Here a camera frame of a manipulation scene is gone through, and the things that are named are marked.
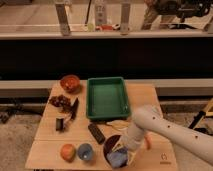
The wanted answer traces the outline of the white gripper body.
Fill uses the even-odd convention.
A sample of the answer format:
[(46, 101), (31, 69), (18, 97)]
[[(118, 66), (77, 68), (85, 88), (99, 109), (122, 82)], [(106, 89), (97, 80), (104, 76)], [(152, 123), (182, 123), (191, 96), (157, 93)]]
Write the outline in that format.
[(132, 122), (121, 136), (121, 142), (130, 151), (136, 151), (144, 140), (146, 131)]

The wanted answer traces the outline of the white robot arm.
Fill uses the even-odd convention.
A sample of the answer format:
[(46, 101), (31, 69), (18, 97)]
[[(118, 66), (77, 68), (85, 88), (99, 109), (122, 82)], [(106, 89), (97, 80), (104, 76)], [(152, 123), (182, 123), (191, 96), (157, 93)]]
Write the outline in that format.
[(125, 147), (136, 152), (147, 131), (159, 134), (213, 166), (213, 137), (164, 119), (159, 108), (143, 105), (133, 110), (130, 125), (112, 151)]

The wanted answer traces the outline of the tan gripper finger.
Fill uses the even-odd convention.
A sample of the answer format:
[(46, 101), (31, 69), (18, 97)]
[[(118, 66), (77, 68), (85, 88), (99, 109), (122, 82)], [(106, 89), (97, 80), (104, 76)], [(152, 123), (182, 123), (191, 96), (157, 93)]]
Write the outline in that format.
[(135, 156), (136, 156), (135, 152), (133, 152), (133, 151), (127, 152), (127, 157), (128, 157), (127, 164), (128, 165), (130, 165), (134, 161)]
[(121, 141), (118, 141), (118, 142), (116, 142), (115, 145), (112, 147), (111, 151), (112, 151), (112, 152), (115, 152), (115, 151), (121, 149), (122, 147), (123, 147), (122, 142), (121, 142)]

